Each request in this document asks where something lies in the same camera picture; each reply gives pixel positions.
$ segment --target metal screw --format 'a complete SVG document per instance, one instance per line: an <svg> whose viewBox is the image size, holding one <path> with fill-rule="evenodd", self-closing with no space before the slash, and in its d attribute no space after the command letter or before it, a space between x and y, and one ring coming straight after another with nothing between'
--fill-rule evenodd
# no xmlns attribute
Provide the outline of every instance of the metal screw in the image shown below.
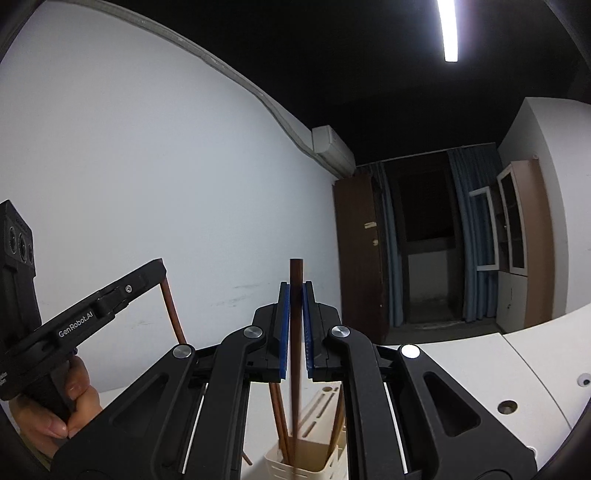
<svg viewBox="0 0 591 480"><path fill-rule="evenodd" d="M244 336L246 338L259 338L262 335L262 330L259 327L250 326L244 329Z"/></svg>
<svg viewBox="0 0 591 480"><path fill-rule="evenodd" d="M337 325L336 327L332 327L330 333L332 333L335 337L345 338L350 335L351 330L349 330L345 325Z"/></svg>
<svg viewBox="0 0 591 480"><path fill-rule="evenodd" d="M400 349L400 353L403 354L406 358L416 358L421 355L421 349L416 345L404 345Z"/></svg>
<svg viewBox="0 0 591 480"><path fill-rule="evenodd" d="M176 358L187 358L191 355L191 347L188 345L177 345L174 347L173 355Z"/></svg>

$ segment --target finger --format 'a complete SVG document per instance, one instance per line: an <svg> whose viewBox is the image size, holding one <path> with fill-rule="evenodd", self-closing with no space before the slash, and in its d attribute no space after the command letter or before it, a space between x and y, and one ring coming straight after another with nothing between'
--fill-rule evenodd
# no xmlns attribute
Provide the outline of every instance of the finger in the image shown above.
<svg viewBox="0 0 591 480"><path fill-rule="evenodd" d="M94 387L89 387L76 400L76 411L68 420L68 436L72 438L82 428L95 418L103 409L100 406L99 393Z"/></svg>
<svg viewBox="0 0 591 480"><path fill-rule="evenodd" d="M54 439L47 435L43 435L42 433L23 431L23 434L37 450L47 455L49 458L53 458L59 448Z"/></svg>
<svg viewBox="0 0 591 480"><path fill-rule="evenodd" d="M76 400L88 389L89 386L90 378L82 358L79 356L73 356L70 359L70 369L66 375L66 394L72 400Z"/></svg>
<svg viewBox="0 0 591 480"><path fill-rule="evenodd" d="M11 402L10 409L25 434L39 433L56 439L64 439L68 435L66 424L57 415L24 395Z"/></svg>

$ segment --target glass cabinet door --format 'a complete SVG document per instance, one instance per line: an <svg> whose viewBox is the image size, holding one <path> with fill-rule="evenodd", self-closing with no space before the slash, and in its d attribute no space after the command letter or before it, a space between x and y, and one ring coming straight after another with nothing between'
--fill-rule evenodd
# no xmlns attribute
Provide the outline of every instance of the glass cabinet door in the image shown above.
<svg viewBox="0 0 591 480"><path fill-rule="evenodd" d="M472 190L470 201L475 235L476 270L499 270L499 242L491 188Z"/></svg>
<svg viewBox="0 0 591 480"><path fill-rule="evenodd" d="M523 215L512 166L509 165L503 170L497 177L497 180L506 218L509 243L509 271L519 275L527 275L527 252Z"/></svg>

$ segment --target brown door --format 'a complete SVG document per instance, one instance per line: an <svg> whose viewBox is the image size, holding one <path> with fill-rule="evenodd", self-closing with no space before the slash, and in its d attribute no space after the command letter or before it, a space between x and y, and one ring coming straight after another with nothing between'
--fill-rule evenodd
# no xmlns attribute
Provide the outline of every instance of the brown door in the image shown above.
<svg viewBox="0 0 591 480"><path fill-rule="evenodd" d="M338 180L333 189L343 324L381 343L388 333L387 275L375 192L367 174Z"/></svg>

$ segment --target white cabinet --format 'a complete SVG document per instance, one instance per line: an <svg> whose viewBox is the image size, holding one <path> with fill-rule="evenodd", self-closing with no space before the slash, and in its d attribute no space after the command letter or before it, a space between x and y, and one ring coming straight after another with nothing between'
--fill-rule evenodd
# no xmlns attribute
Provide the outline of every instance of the white cabinet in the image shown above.
<svg viewBox="0 0 591 480"><path fill-rule="evenodd" d="M527 277L500 271L497 324L507 333L523 329L526 305Z"/></svg>

